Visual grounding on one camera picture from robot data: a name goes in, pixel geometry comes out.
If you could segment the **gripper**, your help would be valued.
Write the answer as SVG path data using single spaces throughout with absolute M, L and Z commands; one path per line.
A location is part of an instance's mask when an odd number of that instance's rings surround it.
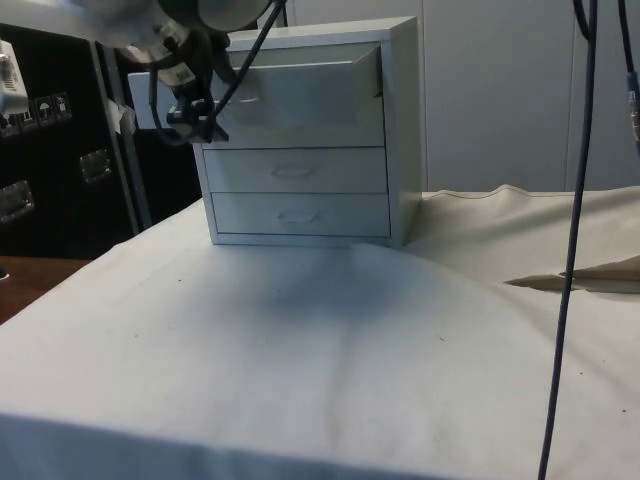
M 229 134 L 213 116 L 216 104 L 204 98 L 217 56 L 225 53 L 225 35 L 191 31 L 181 40 L 169 36 L 161 46 L 164 56 L 154 60 L 149 71 L 177 100 L 166 114 L 167 122 L 185 142 L 227 142 Z

